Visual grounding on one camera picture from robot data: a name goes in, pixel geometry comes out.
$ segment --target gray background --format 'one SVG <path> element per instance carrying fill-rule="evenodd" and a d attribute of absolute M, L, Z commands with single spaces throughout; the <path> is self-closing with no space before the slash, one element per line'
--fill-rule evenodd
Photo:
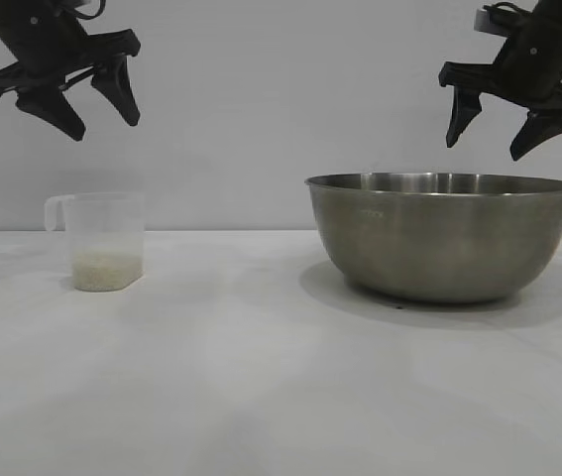
<path fill-rule="evenodd" d="M 535 2 L 520 1 L 531 8 Z M 562 179 L 562 137 L 514 164 L 525 111 L 483 97 L 458 146 L 444 137 L 445 60 L 490 62 L 470 0 L 111 0 L 89 33 L 133 28 L 143 111 L 128 128 L 88 82 L 68 98 L 75 144 L 0 99 L 0 229 L 41 229 L 48 196 L 143 189 L 156 229 L 305 228 L 303 180 L 368 171 Z M 92 10 L 95 5 L 85 7 Z M 12 57 L 0 43 L 0 67 Z"/>

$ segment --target metal mixing bowl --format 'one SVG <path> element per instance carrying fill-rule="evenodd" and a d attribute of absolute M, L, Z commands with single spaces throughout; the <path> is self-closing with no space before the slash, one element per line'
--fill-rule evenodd
<path fill-rule="evenodd" d="M 324 247 L 351 281 L 394 297 L 507 297 L 562 238 L 562 181 L 464 174 L 309 178 Z"/>

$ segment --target tabletop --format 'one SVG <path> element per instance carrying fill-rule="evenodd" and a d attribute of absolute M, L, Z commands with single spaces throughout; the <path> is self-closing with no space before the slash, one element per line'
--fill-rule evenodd
<path fill-rule="evenodd" d="M 345 282 L 314 231 L 147 234 L 124 291 L 0 232 L 0 476 L 561 476 L 562 244 L 470 306 Z"/>

